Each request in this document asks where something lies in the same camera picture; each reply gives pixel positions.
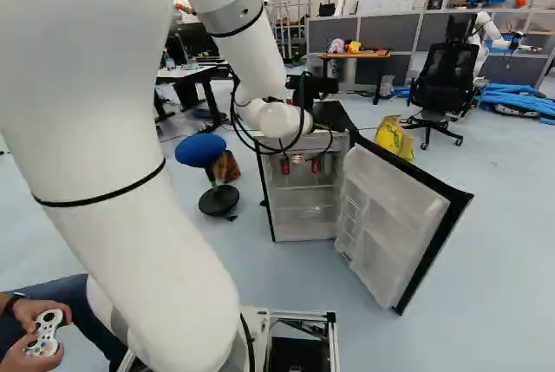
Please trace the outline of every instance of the floor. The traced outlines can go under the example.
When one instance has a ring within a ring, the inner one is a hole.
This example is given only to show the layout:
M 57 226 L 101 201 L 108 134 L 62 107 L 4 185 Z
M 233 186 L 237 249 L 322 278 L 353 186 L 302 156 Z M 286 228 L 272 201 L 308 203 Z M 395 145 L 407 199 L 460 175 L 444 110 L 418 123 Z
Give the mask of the floor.
M 214 82 L 213 89 L 227 110 L 229 82 Z M 555 79 L 542 89 L 555 95 Z M 358 127 L 417 110 L 402 101 L 373 106 L 356 95 L 337 98 Z M 179 135 L 197 127 L 177 116 L 164 125 L 161 145 L 184 211 L 232 274 L 244 304 L 337 310 L 344 371 L 553 371 L 554 127 L 478 110 L 453 125 L 465 135 L 462 147 L 433 134 L 426 152 L 416 150 L 416 165 L 475 199 L 403 317 L 380 309 L 331 242 L 271 242 L 258 205 L 256 161 L 229 128 L 218 134 L 243 171 L 236 183 L 238 218 L 230 223 L 199 214 L 196 200 L 207 188 L 205 177 L 172 159 Z M 364 131 L 370 138 L 374 132 Z M 0 157 L 0 226 L 0 290 L 82 271 L 9 155 Z M 101 354 L 75 328 L 65 328 L 61 338 L 66 357 L 58 370 L 106 370 Z

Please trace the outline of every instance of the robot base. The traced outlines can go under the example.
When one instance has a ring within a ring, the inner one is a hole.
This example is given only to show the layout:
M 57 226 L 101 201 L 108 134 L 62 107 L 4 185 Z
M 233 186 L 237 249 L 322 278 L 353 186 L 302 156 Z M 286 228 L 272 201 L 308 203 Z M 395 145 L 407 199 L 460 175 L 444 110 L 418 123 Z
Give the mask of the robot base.
M 340 371 L 335 312 L 254 307 L 243 307 L 242 311 L 251 333 L 255 371 L 249 369 L 248 346 L 241 330 L 219 372 Z M 130 371 L 134 358 L 129 350 L 118 372 Z

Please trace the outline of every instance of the person's hand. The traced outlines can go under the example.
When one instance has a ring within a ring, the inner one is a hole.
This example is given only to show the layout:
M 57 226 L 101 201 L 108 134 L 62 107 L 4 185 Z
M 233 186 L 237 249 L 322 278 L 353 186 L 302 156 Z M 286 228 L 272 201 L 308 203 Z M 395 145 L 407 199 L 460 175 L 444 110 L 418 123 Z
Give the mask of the person's hand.
M 58 366 L 63 358 L 63 345 L 51 357 L 27 356 L 25 347 L 35 340 L 35 335 L 25 335 L 14 344 L 0 363 L 0 372 L 48 372 Z
M 27 333 L 36 331 L 36 318 L 47 310 L 59 309 L 63 311 L 65 324 L 71 323 L 71 309 L 62 303 L 49 300 L 29 300 L 22 298 L 14 304 L 13 311 L 16 319 L 22 324 Z

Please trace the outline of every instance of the game controller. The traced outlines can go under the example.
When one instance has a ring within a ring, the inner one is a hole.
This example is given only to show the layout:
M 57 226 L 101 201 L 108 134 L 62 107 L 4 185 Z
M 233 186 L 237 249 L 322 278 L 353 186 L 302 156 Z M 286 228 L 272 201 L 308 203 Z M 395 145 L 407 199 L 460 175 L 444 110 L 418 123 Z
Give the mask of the game controller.
M 36 340 L 25 348 L 30 357 L 50 357 L 56 353 L 60 343 L 56 340 L 56 332 L 63 325 L 63 311 L 44 311 L 36 318 Z

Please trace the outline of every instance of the jeans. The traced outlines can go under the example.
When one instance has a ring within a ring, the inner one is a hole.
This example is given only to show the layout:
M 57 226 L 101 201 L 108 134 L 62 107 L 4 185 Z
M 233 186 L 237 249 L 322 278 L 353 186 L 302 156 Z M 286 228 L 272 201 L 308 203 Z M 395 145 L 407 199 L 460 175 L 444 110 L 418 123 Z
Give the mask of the jeans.
M 127 347 L 104 327 L 90 309 L 87 300 L 87 278 L 86 274 L 74 275 L 14 291 L 22 292 L 35 300 L 53 300 L 68 305 L 73 315 L 73 324 L 110 361 L 110 371 L 116 371 L 127 352 Z M 0 360 L 24 335 L 25 330 L 15 318 L 0 317 Z

